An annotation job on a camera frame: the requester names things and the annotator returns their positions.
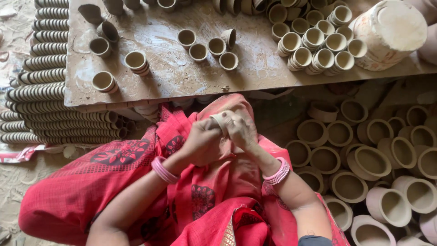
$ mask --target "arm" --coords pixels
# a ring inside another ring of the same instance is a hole
[[[233,143],[254,160],[265,176],[274,175],[281,163],[249,138],[248,128],[240,116],[232,111],[225,111],[224,114],[225,125]],[[317,235],[332,239],[331,223],[324,205],[297,174],[289,172],[273,188],[295,216],[298,238]]]
[[[196,158],[196,153],[219,140],[221,130],[205,130],[210,120],[195,122],[184,146],[162,165],[178,176]],[[92,224],[87,246],[128,246],[126,231],[165,190],[168,183],[152,170],[122,190]]]

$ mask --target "hand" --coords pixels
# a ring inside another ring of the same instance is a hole
[[[241,116],[231,110],[226,110],[222,112],[222,118],[228,130],[229,138],[237,147],[247,151],[257,145],[250,134],[249,127]]]
[[[222,130],[211,128],[212,119],[200,120],[193,123],[188,139],[179,150],[186,159],[196,166],[205,166],[217,158]]]

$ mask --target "woman's right hand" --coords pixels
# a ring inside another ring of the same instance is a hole
[[[223,123],[228,130],[229,138],[237,147],[247,151],[257,144],[252,138],[249,127],[246,125],[243,117],[231,110],[223,111],[222,117]]]

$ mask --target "pink bangle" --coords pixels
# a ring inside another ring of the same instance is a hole
[[[180,176],[176,177],[163,167],[162,162],[165,160],[166,159],[162,156],[156,156],[155,159],[152,161],[152,168],[153,170],[155,170],[156,174],[161,177],[165,182],[170,184],[176,184],[179,181]]]
[[[278,157],[276,159],[281,162],[281,167],[279,168],[279,170],[270,177],[266,177],[263,175],[263,179],[270,185],[279,184],[290,171],[290,165],[284,158]]]

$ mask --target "cloth covering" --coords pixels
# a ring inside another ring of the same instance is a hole
[[[67,164],[31,186],[21,203],[20,228],[42,239],[83,246],[92,223],[120,191],[151,170],[156,156],[168,157],[184,144],[193,122],[230,109],[242,116],[254,139],[274,157],[288,152],[257,134],[250,104],[225,95],[188,118],[180,108],[160,105],[161,121],[140,140],[113,141]],[[128,230],[131,245],[298,244],[296,220],[258,167],[229,139],[222,139],[208,166],[189,165]],[[333,245],[348,246],[329,210]]]

